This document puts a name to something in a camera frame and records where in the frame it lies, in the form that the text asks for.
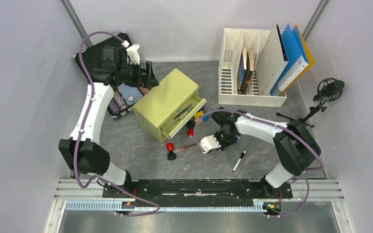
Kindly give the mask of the black capped white marker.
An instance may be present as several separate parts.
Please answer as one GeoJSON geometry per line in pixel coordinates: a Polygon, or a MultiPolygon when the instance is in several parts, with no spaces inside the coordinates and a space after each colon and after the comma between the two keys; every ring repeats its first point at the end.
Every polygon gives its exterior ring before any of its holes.
{"type": "Polygon", "coordinates": [[[240,154],[240,156],[239,156],[237,162],[235,163],[234,167],[232,168],[232,172],[235,172],[235,171],[237,170],[237,168],[238,168],[239,164],[241,163],[241,161],[242,161],[243,157],[245,156],[245,154],[246,154],[246,151],[243,151],[243,152],[240,154]]]}

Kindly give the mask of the green drawer cabinet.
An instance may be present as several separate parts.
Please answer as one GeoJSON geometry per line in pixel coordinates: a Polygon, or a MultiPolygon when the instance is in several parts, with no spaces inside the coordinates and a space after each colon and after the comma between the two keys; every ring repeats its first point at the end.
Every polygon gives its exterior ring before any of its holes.
{"type": "Polygon", "coordinates": [[[206,102],[199,96],[199,86],[175,68],[133,106],[133,111],[140,125],[164,142],[172,139],[206,102]],[[190,104],[194,107],[183,119],[173,119],[190,104]]]}

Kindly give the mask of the Animal Farm book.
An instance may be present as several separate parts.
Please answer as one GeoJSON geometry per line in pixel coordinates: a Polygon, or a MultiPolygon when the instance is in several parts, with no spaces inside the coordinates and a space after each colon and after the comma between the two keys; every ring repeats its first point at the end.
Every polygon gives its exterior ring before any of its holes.
{"type": "Polygon", "coordinates": [[[240,90],[247,70],[247,47],[241,50],[240,61],[237,71],[237,89],[240,90]]]}

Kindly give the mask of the brown small book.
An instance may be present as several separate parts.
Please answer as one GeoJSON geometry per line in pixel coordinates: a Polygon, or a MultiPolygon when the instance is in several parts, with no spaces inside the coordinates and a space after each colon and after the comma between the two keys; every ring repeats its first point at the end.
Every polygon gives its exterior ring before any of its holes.
{"type": "Polygon", "coordinates": [[[242,84],[242,94],[246,95],[252,82],[257,54],[255,51],[247,51],[246,74],[242,84]]]}

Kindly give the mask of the white paper box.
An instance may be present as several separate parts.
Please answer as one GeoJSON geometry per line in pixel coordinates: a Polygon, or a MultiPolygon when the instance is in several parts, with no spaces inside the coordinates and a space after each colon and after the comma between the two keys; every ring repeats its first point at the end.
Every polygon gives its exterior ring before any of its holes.
{"type": "Polygon", "coordinates": [[[266,96],[270,93],[287,64],[288,58],[281,31],[276,24],[255,66],[260,95],[266,96]]]}

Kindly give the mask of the blue plastic folder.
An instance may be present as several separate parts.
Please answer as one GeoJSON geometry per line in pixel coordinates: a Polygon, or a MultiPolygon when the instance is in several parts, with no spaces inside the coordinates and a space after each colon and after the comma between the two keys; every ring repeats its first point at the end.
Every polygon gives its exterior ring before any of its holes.
{"type": "Polygon", "coordinates": [[[277,82],[270,91],[271,96],[279,96],[292,85],[292,83],[301,75],[310,65],[310,60],[303,44],[303,38],[299,32],[298,26],[293,28],[288,24],[281,34],[285,51],[287,53],[288,63],[277,82]]]}

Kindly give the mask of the orange plastic folder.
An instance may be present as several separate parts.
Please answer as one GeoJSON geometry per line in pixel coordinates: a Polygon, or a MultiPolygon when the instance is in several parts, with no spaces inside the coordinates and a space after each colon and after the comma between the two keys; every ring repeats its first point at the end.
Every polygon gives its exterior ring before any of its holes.
{"type": "Polygon", "coordinates": [[[295,36],[296,38],[300,38],[300,41],[302,43],[302,46],[303,46],[303,51],[304,51],[304,54],[305,54],[305,60],[308,59],[308,65],[307,67],[284,89],[284,91],[287,91],[291,86],[293,86],[310,68],[312,68],[316,61],[314,59],[314,57],[312,56],[312,53],[304,39],[304,37],[302,36],[302,33],[298,27],[297,24],[295,24],[295,26],[292,28],[292,31],[293,32],[296,32],[297,31],[297,34],[298,36],[295,36]]]}

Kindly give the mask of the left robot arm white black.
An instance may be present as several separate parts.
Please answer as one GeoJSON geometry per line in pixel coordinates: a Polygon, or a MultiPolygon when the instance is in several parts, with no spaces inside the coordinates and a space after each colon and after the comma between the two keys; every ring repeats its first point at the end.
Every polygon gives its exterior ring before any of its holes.
{"type": "Polygon", "coordinates": [[[150,61],[140,63],[140,45],[127,48],[105,46],[100,66],[91,69],[85,103],[78,122],[68,139],[61,139],[58,148],[69,169],[76,176],[89,174],[104,183],[114,183],[114,191],[122,198],[133,192],[126,180],[127,171],[110,161],[109,153],[100,143],[105,113],[117,87],[126,85],[151,89],[159,85],[150,61]]]}

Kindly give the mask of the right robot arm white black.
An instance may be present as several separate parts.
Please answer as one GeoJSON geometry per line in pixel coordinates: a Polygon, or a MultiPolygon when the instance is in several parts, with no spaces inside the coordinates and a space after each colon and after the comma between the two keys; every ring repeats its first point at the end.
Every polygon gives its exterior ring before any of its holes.
{"type": "Polygon", "coordinates": [[[248,135],[275,146],[279,163],[264,177],[261,192],[267,198],[274,198],[281,191],[281,185],[307,170],[314,161],[320,163],[321,148],[306,129],[302,119],[289,123],[275,122],[255,117],[245,111],[229,112],[223,108],[215,110],[211,118],[220,126],[213,135],[204,137],[200,146],[204,153],[224,150],[235,144],[240,135],[248,135]]]}

